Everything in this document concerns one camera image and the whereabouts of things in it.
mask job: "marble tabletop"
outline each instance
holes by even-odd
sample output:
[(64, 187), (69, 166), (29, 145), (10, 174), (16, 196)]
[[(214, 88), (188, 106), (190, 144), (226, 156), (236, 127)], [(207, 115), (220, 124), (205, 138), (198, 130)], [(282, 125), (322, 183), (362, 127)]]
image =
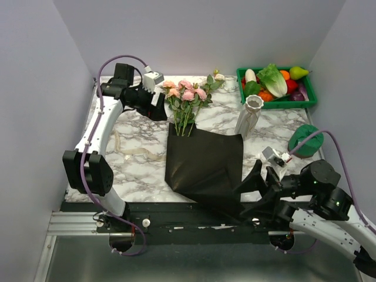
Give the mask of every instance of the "marble tabletop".
[[(110, 77), (103, 77), (106, 82)], [(204, 76), (165, 76), (175, 84), (186, 79), (192, 83), (202, 84)], [(156, 92), (161, 92), (160, 85)], [(88, 122), (93, 116), (96, 95), (93, 96)], [(227, 76), (223, 87), (213, 92), (213, 103), (203, 108), (197, 116), (199, 129), (224, 135), (233, 135), (241, 109), (239, 86), (236, 77)], [(153, 122), (136, 112), (121, 114), (113, 127), (106, 148), (106, 161), (113, 169), (113, 187), (126, 202), (191, 202), (191, 200), (171, 190), (165, 182), (166, 143), (168, 123), (173, 120), (172, 111), (165, 106), (169, 120)], [(287, 150), (287, 142), (294, 131), (301, 125), (309, 123), (304, 109), (261, 110), (261, 116), (251, 138), (244, 142), (243, 178), (252, 169), (261, 151), (270, 146), (281, 152)], [(287, 174), (299, 173), (308, 163), (318, 160), (316, 153), (312, 158), (295, 157), (288, 167)], [(241, 195), (243, 202), (260, 199), (258, 192)], [(307, 201), (310, 196), (296, 198)], [(71, 187), (67, 188), (67, 202), (89, 202), (85, 194), (80, 194)]]

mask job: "green round object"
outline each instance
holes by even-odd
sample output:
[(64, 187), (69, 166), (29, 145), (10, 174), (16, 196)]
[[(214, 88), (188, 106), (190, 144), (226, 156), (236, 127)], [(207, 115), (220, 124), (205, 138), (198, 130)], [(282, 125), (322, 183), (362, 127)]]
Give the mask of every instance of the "green round object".
[[(288, 150), (293, 150), (300, 142), (312, 133), (318, 131), (313, 125), (302, 125), (292, 135), (290, 141), (288, 141)], [(307, 141), (298, 151), (295, 152), (297, 157), (311, 157), (324, 143), (324, 135), (322, 133), (314, 136)]]

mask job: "gray wall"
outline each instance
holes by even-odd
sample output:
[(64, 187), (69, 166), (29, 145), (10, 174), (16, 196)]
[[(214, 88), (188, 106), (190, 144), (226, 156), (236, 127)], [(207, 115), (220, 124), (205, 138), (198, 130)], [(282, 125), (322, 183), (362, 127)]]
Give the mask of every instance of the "gray wall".
[(29, 282), (92, 78), (51, 0), (2, 1), (0, 23), (0, 281)]
[[(319, 104), (314, 123), (340, 142), (357, 198), (376, 221), (376, 1), (347, 0), (314, 57), (310, 70)], [(324, 153), (339, 169), (337, 152), (326, 138)]]
[(204, 75), (270, 62), (308, 66), (345, 0), (54, 2), (92, 74), (130, 53), (164, 74)]

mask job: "green pear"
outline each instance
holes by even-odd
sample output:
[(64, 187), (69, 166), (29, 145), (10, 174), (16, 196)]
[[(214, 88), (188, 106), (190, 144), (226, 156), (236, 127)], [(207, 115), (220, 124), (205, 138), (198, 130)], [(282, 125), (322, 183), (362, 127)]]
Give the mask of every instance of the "green pear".
[(301, 79), (303, 76), (308, 75), (310, 72), (307, 71), (306, 69), (302, 69), (299, 66), (293, 66), (290, 71), (290, 78), (293, 80), (298, 80)]

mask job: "green plastic tray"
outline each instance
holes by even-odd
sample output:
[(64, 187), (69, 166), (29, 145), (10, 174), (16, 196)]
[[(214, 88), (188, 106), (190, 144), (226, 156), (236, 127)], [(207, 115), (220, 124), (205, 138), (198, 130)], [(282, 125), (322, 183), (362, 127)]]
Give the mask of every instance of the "green plastic tray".
[[(237, 80), (239, 83), (239, 90), (240, 90), (240, 95), (241, 95), (241, 103), (244, 104), (246, 102), (246, 98), (244, 97), (244, 92), (243, 92), (243, 87), (241, 87), (241, 79), (244, 77), (246, 74), (247, 69), (252, 69), (254, 73), (258, 73), (260, 70), (263, 68), (240, 68), (236, 70), (237, 73)], [(278, 68), (280, 71), (289, 71), (291, 67), (289, 68)], [(317, 98), (315, 95), (315, 92), (313, 91), (312, 84), (310, 82), (310, 79), (308, 76), (303, 77), (300, 79), (303, 81), (304, 86), (307, 90), (307, 95), (309, 98), (309, 101), (289, 101), (288, 96), (282, 97), (282, 98), (277, 98), (271, 102), (264, 102), (264, 107), (263, 109), (294, 109), (294, 108), (299, 108), (299, 109), (304, 109), (304, 108), (310, 108), (314, 106), (317, 103)]]

